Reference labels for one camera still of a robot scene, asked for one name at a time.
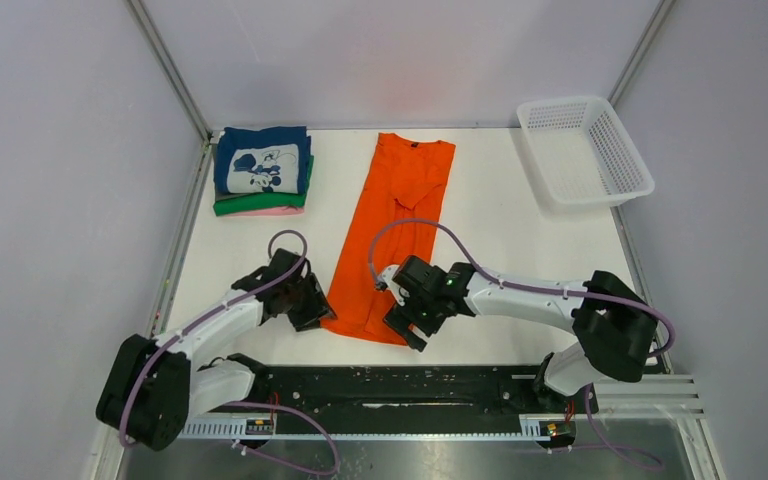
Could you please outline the orange t shirt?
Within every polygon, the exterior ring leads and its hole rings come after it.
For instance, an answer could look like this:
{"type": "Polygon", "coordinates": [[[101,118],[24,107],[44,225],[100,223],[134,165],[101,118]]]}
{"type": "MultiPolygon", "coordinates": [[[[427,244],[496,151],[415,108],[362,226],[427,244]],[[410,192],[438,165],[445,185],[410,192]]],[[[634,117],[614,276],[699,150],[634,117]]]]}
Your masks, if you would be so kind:
{"type": "Polygon", "coordinates": [[[417,142],[394,133],[378,135],[371,165],[337,261],[327,301],[336,317],[323,322],[331,333],[404,346],[385,325],[395,299],[374,287],[376,271],[410,255],[431,260],[437,222],[456,146],[438,140],[417,142]]]}

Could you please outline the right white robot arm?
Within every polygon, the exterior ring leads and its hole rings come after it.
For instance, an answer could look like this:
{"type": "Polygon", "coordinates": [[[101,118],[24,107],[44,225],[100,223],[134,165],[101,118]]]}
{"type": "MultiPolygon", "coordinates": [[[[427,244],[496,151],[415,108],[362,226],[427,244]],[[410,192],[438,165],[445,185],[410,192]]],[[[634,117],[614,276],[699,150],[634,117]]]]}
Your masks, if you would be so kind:
{"type": "Polygon", "coordinates": [[[641,297],[602,270],[583,281],[526,283],[469,262],[443,270],[410,255],[378,273],[374,285],[395,300],[385,324],[414,350],[455,316],[510,317],[573,335],[573,345],[547,355],[533,386],[535,402],[549,412],[602,378],[639,382],[658,325],[641,297]]]}

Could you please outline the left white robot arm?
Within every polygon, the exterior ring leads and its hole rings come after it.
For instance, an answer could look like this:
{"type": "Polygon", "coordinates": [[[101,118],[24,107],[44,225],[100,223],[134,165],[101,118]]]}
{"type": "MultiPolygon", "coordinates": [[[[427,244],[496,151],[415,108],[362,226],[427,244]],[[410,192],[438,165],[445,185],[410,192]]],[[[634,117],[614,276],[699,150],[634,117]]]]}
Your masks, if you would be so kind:
{"type": "Polygon", "coordinates": [[[220,352],[272,318],[286,316],[302,332],[333,314],[309,261],[279,248],[185,326],[124,340],[95,417],[126,442],[160,451],[193,417],[232,402],[259,410],[270,397],[266,366],[244,354],[221,358],[220,352]]]}

